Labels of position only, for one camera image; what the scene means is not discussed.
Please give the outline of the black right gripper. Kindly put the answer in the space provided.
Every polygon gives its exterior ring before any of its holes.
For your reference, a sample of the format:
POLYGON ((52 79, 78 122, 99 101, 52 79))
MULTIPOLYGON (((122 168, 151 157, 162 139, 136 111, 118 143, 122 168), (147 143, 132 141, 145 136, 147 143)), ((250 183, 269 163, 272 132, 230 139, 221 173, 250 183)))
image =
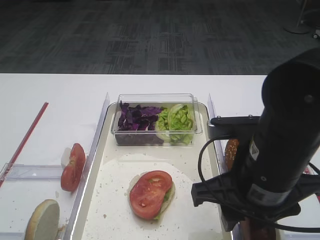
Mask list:
POLYGON ((320 176, 302 174, 288 195, 287 199, 280 206, 258 207, 246 200, 237 189, 233 174, 223 173, 208 180, 194 183, 191 188, 191 196, 195 207, 204 202, 216 203, 224 206, 235 213, 239 221, 248 217, 260 224, 270 227, 291 231, 291 232, 318 232, 318 227, 293 227, 275 223, 286 213, 292 216, 298 212, 299 202, 320 191, 320 176))

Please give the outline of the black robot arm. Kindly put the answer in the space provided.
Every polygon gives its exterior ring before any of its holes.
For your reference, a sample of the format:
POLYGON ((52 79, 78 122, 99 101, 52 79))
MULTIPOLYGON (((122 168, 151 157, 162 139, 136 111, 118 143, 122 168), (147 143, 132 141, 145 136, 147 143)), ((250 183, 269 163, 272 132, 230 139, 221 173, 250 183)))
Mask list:
POLYGON ((318 233, 278 220, 300 213, 300 201, 320 191, 320 174, 305 168, 320 146, 320 50, 307 50, 273 69, 265 78, 260 116, 215 117, 209 142, 238 140, 230 171, 194 183, 194 206, 221 206, 227 232, 244 218, 276 229, 318 233))

